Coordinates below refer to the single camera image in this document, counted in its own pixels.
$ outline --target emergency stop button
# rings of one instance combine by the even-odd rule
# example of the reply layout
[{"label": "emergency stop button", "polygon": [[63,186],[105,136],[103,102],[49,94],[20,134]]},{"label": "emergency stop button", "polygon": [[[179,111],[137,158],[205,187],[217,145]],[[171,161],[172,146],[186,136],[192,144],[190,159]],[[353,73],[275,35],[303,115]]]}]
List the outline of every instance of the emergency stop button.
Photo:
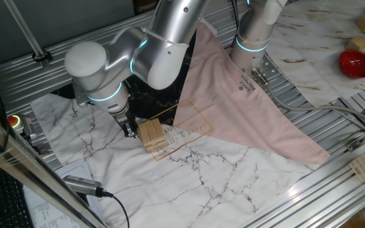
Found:
[{"label": "emergency stop button", "polygon": [[20,124],[20,119],[18,116],[16,115],[12,115],[10,117],[8,117],[8,123],[13,127],[17,127]]}]

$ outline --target table surface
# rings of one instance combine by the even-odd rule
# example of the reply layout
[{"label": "table surface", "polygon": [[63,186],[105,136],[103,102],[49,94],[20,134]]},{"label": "table surface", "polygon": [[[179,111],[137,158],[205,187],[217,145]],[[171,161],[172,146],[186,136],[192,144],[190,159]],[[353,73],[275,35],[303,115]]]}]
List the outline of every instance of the table surface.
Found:
[{"label": "table surface", "polygon": [[[244,1],[239,0],[238,9],[242,13],[248,9],[248,6]],[[70,76],[63,65],[64,55],[71,46],[87,40],[96,41],[102,45],[108,44],[112,37],[126,26],[147,26],[152,13],[135,16],[47,47],[46,50],[53,55],[50,68],[42,69],[40,64],[33,62],[31,55],[0,65],[0,91],[7,112],[9,115],[24,114],[32,118],[37,131],[34,144],[49,151],[42,157],[51,168],[60,168],[61,164],[51,151],[29,103],[71,83]],[[217,29],[218,40],[225,48],[228,48],[236,30],[230,1],[211,0],[204,18]],[[273,62],[269,61],[268,56],[265,56],[265,60],[266,64],[268,63],[265,70],[266,77],[279,98],[292,106],[310,106],[295,86],[280,73]],[[336,99],[332,104],[363,108],[365,107],[365,91],[348,101],[351,101],[350,104],[345,99]],[[269,208],[249,218],[249,221],[242,227],[316,226],[365,193],[365,184],[361,184],[347,166],[365,150],[363,147],[360,151],[349,153],[346,149],[346,145],[362,134],[361,127],[353,123],[353,121],[358,123],[358,120],[330,110],[294,112],[281,109],[281,111],[331,156],[313,174],[298,181],[286,194],[272,201]],[[365,202],[339,221],[352,215],[363,206],[365,206]]]},{"label": "table surface", "polygon": [[344,76],[338,63],[352,38],[365,38],[355,25],[363,14],[365,1],[360,0],[305,0],[281,12],[267,52],[312,105],[365,89],[365,79]]}]

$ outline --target paper document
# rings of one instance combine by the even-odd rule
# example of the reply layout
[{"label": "paper document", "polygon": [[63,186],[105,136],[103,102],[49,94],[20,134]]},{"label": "paper document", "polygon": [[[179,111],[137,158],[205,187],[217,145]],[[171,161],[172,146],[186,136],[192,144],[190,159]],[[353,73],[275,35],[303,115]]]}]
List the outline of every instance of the paper document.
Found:
[{"label": "paper document", "polygon": [[[84,160],[77,160],[63,168],[59,168],[56,170],[56,173],[61,178],[67,175],[73,175],[76,177],[91,179],[88,164]],[[70,217],[55,208],[26,186],[23,186],[23,192],[25,193],[26,204],[28,206],[34,228],[81,228],[81,226],[70,219]],[[97,197],[87,196],[87,200],[91,209],[100,216]]]}]

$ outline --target red bowl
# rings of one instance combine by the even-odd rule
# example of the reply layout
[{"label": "red bowl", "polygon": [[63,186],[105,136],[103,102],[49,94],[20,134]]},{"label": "red bowl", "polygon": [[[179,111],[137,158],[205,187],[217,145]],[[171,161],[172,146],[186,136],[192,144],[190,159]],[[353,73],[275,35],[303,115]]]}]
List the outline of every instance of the red bowl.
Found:
[{"label": "red bowl", "polygon": [[342,72],[351,79],[365,78],[365,54],[361,51],[344,51],[340,57]]}]

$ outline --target white marble-pattern cloth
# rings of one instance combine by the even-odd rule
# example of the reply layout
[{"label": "white marble-pattern cloth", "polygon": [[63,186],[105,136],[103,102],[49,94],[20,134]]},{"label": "white marble-pattern cloth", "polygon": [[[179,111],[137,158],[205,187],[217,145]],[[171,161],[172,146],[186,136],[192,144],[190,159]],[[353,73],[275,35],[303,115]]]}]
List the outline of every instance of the white marble-pattern cloth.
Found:
[{"label": "white marble-pattern cloth", "polygon": [[312,105],[365,90],[365,79],[346,77],[338,60],[352,38],[365,38],[355,25],[363,14],[362,0],[306,0],[284,7],[267,53]]},{"label": "white marble-pattern cloth", "polygon": [[[59,161],[85,159],[131,227],[237,227],[316,168],[207,136],[156,162],[95,106],[48,94],[32,108]],[[115,200],[99,203],[108,226],[125,227]]]}]

